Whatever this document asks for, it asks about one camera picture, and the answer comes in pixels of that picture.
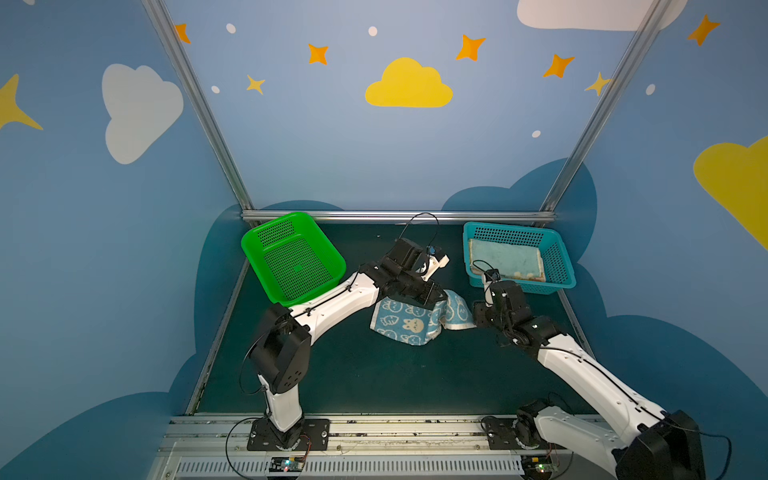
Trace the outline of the teal yellow patterned towel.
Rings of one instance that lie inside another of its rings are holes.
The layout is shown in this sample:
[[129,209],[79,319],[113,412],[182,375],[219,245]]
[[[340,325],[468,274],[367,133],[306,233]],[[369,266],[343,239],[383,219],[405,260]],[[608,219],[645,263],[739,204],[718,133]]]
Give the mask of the teal yellow patterned towel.
[[496,269],[503,278],[545,282],[543,259],[536,247],[469,240],[470,268],[475,274]]

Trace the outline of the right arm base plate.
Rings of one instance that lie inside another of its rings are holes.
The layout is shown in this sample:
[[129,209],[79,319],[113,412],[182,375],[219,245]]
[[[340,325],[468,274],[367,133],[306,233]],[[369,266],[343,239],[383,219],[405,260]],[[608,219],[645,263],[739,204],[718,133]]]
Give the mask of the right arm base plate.
[[535,426],[516,417],[485,416],[480,420],[491,450],[549,450],[557,444],[546,442]]

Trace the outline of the blue bunny print towel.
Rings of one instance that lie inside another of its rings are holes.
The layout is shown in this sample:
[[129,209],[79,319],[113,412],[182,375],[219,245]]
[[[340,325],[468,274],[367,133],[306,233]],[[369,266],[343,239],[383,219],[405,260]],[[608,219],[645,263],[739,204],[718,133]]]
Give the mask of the blue bunny print towel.
[[466,301],[452,290],[432,310],[386,298],[375,305],[370,329],[391,340],[424,346],[443,330],[462,331],[476,327]]

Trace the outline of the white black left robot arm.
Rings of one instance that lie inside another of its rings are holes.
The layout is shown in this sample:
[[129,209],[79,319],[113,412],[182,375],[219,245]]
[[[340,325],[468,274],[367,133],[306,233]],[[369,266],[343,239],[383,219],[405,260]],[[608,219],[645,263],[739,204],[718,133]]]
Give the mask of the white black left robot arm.
[[270,306],[244,362],[253,368],[265,394],[272,430],[287,435],[302,425],[299,383],[308,372],[312,346],[321,336],[387,298],[408,300],[424,309],[435,306],[446,293],[432,276],[448,263],[442,249],[400,238],[385,256],[361,265],[332,290],[292,307]]

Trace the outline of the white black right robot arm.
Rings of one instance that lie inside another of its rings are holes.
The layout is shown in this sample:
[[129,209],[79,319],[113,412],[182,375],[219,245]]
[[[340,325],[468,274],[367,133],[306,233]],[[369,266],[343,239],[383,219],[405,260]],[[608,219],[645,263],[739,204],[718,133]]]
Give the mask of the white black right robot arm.
[[520,407],[513,421],[488,416],[492,447],[564,447],[616,479],[703,479],[701,432],[682,411],[669,413],[600,365],[546,316],[536,316],[519,284],[485,281],[473,306],[475,322],[497,329],[567,383],[602,417],[588,422],[545,400]]

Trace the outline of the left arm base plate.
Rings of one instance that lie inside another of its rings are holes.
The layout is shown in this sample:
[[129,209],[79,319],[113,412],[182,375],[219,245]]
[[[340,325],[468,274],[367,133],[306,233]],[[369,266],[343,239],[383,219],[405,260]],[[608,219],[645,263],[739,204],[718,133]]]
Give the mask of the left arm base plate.
[[330,436],[329,419],[300,419],[286,432],[279,431],[268,418],[251,426],[248,451],[326,451]]

